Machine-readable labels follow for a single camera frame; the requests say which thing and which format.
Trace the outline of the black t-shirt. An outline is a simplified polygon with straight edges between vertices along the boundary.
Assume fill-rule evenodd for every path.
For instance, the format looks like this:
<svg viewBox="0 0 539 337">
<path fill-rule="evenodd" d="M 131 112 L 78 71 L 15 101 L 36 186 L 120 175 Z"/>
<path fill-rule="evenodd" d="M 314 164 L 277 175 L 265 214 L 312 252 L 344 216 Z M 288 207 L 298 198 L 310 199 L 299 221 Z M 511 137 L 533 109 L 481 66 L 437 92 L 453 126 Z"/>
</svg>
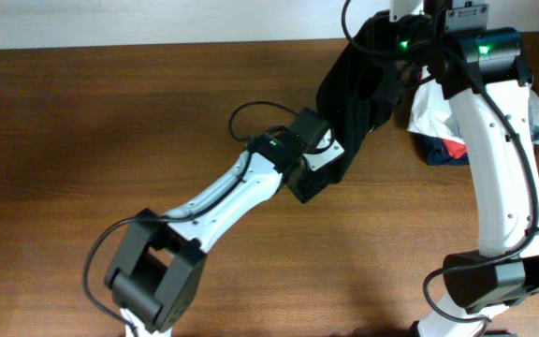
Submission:
<svg viewBox="0 0 539 337">
<path fill-rule="evenodd" d="M 328 185 L 339 183 L 365 137 L 390 119 L 400 98 L 394 61 L 373 58 L 347 46 L 316 95 L 318 115 L 333 126 L 343 155 L 317 171 L 309 170 L 301 175 L 291 187 L 295 197 L 305 203 Z"/>
</svg>

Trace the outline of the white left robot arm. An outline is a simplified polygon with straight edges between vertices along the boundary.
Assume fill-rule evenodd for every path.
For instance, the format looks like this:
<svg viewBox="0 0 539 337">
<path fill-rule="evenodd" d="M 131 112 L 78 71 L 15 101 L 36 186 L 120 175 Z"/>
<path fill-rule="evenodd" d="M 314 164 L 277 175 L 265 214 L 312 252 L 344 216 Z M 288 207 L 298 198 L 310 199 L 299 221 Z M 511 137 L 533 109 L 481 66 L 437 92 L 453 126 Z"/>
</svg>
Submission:
<svg viewBox="0 0 539 337">
<path fill-rule="evenodd" d="M 302 203 L 328 185 L 344 153 L 337 126 L 304 109 L 247 140 L 235 164 L 182 206 L 148 209 L 127 229 L 104 278 L 129 336 L 169 336 L 193 302 L 209 251 L 247 212 L 288 186 Z"/>
</svg>

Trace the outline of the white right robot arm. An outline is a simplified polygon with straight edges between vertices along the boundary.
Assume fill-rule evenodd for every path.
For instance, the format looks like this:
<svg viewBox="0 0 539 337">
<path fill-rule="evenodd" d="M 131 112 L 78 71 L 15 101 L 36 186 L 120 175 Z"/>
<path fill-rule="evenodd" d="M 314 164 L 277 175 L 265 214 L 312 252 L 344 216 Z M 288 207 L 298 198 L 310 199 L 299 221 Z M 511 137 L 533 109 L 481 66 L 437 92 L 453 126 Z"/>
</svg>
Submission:
<svg viewBox="0 0 539 337">
<path fill-rule="evenodd" d="M 440 85 L 467 146 L 478 247 L 448 255 L 440 300 L 415 336 L 481 336 L 496 315 L 539 294 L 539 175 L 529 127 L 532 73 L 521 34 L 488 27 L 483 1 L 426 8 L 394 1 L 397 47 Z"/>
</svg>

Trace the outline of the white garment in pile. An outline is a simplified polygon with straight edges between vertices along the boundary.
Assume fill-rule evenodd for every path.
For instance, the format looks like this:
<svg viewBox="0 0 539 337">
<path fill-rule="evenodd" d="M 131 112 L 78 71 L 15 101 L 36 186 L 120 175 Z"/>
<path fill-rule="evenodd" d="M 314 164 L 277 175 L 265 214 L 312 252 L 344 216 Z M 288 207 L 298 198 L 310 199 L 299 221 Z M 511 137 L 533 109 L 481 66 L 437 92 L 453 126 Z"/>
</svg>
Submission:
<svg viewBox="0 0 539 337">
<path fill-rule="evenodd" d="M 422 84 L 415 91 L 407 130 L 432 138 L 465 143 L 449 101 L 444 99 L 442 86 L 436 80 Z"/>
</svg>

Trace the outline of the navy red garment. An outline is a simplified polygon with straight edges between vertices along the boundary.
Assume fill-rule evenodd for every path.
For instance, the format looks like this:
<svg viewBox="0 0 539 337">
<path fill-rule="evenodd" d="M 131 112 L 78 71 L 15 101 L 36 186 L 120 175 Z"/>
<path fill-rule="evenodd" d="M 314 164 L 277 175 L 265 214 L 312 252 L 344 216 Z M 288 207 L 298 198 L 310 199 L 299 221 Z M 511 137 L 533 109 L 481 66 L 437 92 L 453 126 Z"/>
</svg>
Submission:
<svg viewBox="0 0 539 337">
<path fill-rule="evenodd" d="M 446 149 L 442 139 L 415 134 L 415 140 L 422 158 L 429 166 L 468 166 L 467 154 L 454 157 Z"/>
</svg>

